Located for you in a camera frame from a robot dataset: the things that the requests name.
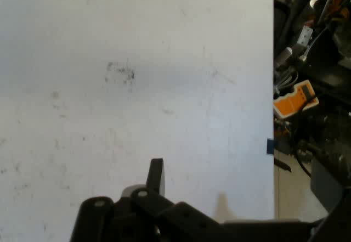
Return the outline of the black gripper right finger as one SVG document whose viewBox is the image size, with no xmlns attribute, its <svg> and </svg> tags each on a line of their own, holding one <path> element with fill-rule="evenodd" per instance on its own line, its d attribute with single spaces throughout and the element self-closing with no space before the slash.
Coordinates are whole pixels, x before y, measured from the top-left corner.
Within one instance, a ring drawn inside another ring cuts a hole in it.
<svg viewBox="0 0 351 242">
<path fill-rule="evenodd" d="M 168 241 L 227 241 L 228 232 L 216 221 L 185 202 L 173 203 L 162 195 L 165 185 L 162 158 L 152 159 L 144 187 L 131 199 L 137 209 Z"/>
</svg>

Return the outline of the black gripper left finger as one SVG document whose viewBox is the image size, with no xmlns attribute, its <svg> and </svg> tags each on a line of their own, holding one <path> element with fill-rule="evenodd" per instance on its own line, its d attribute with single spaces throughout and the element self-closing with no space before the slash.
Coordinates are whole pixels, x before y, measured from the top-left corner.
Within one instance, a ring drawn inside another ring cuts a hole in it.
<svg viewBox="0 0 351 242">
<path fill-rule="evenodd" d="M 85 200 L 78 211 L 70 241 L 128 241 L 131 199 L 114 202 L 106 196 Z"/>
</svg>

